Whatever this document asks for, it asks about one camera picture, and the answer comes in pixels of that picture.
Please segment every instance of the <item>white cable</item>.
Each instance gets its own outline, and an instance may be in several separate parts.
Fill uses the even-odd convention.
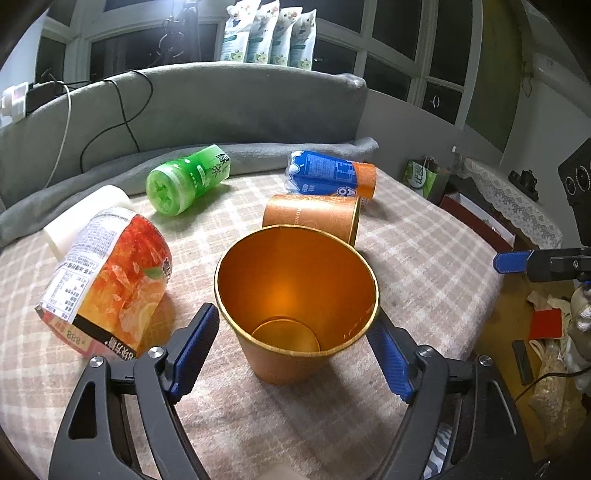
[[[64,130],[64,137],[61,139],[61,146],[60,146],[60,151],[57,154],[56,164],[53,165],[53,170],[51,171],[51,174],[49,175],[49,179],[47,180],[47,183],[43,187],[44,189],[46,189],[49,186],[49,184],[51,183],[51,181],[53,179],[53,175],[57,170],[57,166],[58,166],[60,159],[61,159],[61,153],[63,152],[64,144],[66,143],[66,136],[68,134],[68,129],[70,128],[70,117],[72,115],[72,94],[70,93],[70,89],[68,88],[68,86],[65,83],[63,83],[63,86],[66,89],[66,93],[68,95],[68,118],[66,120],[66,129]]]

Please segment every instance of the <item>blue label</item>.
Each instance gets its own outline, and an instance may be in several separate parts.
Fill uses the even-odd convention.
[[[295,190],[310,195],[357,195],[357,174],[348,160],[303,151],[292,157],[288,178]]]

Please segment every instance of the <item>green bottle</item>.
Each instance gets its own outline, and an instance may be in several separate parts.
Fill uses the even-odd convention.
[[[156,210],[174,216],[229,176],[230,157],[211,145],[153,169],[146,179],[146,194]]]

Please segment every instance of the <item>cup rim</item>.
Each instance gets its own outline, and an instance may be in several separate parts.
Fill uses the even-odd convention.
[[[270,229],[274,229],[274,228],[300,228],[302,230],[311,230],[313,232],[317,232],[320,233],[321,235],[327,236],[329,238],[332,238],[334,240],[336,240],[337,242],[339,242],[340,244],[344,245],[346,248],[348,248],[349,250],[351,250],[365,265],[365,267],[368,269],[369,274],[372,277],[372,280],[374,281],[374,287],[375,287],[375,304],[374,304],[374,310],[372,311],[371,315],[369,316],[368,321],[365,323],[365,325],[363,326],[363,328],[357,333],[357,335],[355,335],[354,337],[350,338],[349,340],[347,340],[345,343],[342,343],[341,345],[338,345],[336,347],[333,347],[329,350],[321,350],[320,352],[294,352],[292,350],[285,350],[283,348],[278,348],[278,347],[274,347],[272,345],[267,345],[266,343],[261,342],[260,340],[257,340],[256,338],[254,338],[252,335],[250,335],[249,333],[247,333],[245,330],[243,330],[235,321],[234,319],[230,316],[230,314],[228,313],[228,311],[226,310],[226,307],[224,306],[223,302],[220,299],[220,293],[219,293],[219,285],[218,285],[218,275],[219,275],[219,270],[220,270],[220,266],[222,265],[222,261],[224,260],[224,258],[226,258],[226,255],[228,254],[228,252],[239,242],[241,242],[242,240],[246,239],[247,237],[254,235],[255,233],[261,232],[263,230],[270,230]],[[355,342],[357,342],[357,340],[359,340],[363,335],[365,335],[365,333],[368,331],[369,327],[371,326],[371,324],[374,322],[374,319],[376,318],[378,311],[379,311],[379,286],[378,286],[378,280],[375,276],[375,273],[373,271],[373,269],[369,266],[369,264],[367,263],[366,259],[363,258],[363,256],[361,256],[361,254],[354,249],[351,245],[349,245],[347,242],[342,241],[340,238],[325,232],[324,230],[318,230],[317,228],[312,228],[309,226],[304,226],[304,225],[288,225],[288,224],[283,224],[283,225],[270,225],[270,226],[266,226],[263,228],[259,228],[257,230],[255,230],[254,232],[249,233],[246,236],[243,236],[242,238],[239,238],[238,240],[236,240],[226,251],[225,253],[222,255],[222,257],[220,258],[220,260],[217,262],[217,266],[216,266],[216,271],[213,277],[213,291],[214,291],[214,295],[216,297],[216,303],[217,303],[217,307],[221,310],[222,312],[222,316],[224,317],[224,319],[230,324],[230,326],[232,327],[232,329],[236,332],[236,334],[238,334],[239,336],[243,337],[244,339],[248,340],[250,343],[253,343],[265,350],[268,350],[270,352],[275,352],[275,353],[281,353],[283,355],[288,355],[288,356],[299,356],[299,357],[308,357],[308,358],[318,358],[318,357],[323,357],[323,356],[332,356],[340,351],[345,350],[346,348],[350,347],[351,345],[353,345]]]

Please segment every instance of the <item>lace tablecloth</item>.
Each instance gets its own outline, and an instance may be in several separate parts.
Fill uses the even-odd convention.
[[[540,248],[560,248],[562,232],[540,205],[528,198],[493,168],[462,155],[454,174],[470,177],[487,202]]]

